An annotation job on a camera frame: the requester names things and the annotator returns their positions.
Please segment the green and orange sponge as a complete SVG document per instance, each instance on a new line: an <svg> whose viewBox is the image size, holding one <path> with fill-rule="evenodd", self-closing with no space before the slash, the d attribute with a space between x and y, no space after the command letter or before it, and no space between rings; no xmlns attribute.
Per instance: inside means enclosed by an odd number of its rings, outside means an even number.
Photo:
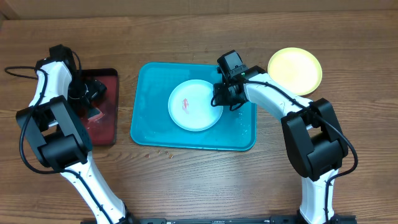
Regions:
<svg viewBox="0 0 398 224"><path fill-rule="evenodd" d="M83 116L84 123L97 123L102 117L104 113L96 107L91 107L85 111L85 115Z"/></svg>

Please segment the light blue plastic plate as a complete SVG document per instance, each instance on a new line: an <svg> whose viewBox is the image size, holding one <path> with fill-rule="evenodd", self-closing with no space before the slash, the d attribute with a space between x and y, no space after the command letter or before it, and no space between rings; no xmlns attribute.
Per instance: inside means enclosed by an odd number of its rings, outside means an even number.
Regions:
<svg viewBox="0 0 398 224"><path fill-rule="evenodd" d="M188 80L170 94L168 111L172 121L187 131L204 131L215 125L223 106L212 106L213 85L204 80Z"/></svg>

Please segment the yellow-green plastic plate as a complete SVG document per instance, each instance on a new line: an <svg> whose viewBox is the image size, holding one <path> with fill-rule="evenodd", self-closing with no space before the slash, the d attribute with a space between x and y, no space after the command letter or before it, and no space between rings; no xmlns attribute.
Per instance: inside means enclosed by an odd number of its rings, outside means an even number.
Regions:
<svg viewBox="0 0 398 224"><path fill-rule="evenodd" d="M323 76L318 59L296 47L278 50L269 60L267 72L276 83L300 96L315 91Z"/></svg>

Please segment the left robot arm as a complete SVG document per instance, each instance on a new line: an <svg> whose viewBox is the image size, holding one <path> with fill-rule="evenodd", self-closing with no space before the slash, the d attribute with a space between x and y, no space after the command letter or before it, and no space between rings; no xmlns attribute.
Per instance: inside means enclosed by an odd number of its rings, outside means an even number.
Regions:
<svg viewBox="0 0 398 224"><path fill-rule="evenodd" d="M29 106L16 113L20 156L38 174L60 174L76 188L95 223L134 223L110 189L93 157L93 145L116 140L118 74L83 70L63 45L33 67L37 88Z"/></svg>

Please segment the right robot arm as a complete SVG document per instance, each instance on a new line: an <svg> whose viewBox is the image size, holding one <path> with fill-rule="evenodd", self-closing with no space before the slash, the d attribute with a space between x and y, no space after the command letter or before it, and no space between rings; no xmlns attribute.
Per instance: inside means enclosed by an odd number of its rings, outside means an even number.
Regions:
<svg viewBox="0 0 398 224"><path fill-rule="evenodd" d="M250 102L282 125L292 167L302 178L299 223L341 223L333 209L333 186L348 144L329 101L298 96L277 84L261 67L247 67L232 50L218 60L222 81L214 85L212 106L234 111Z"/></svg>

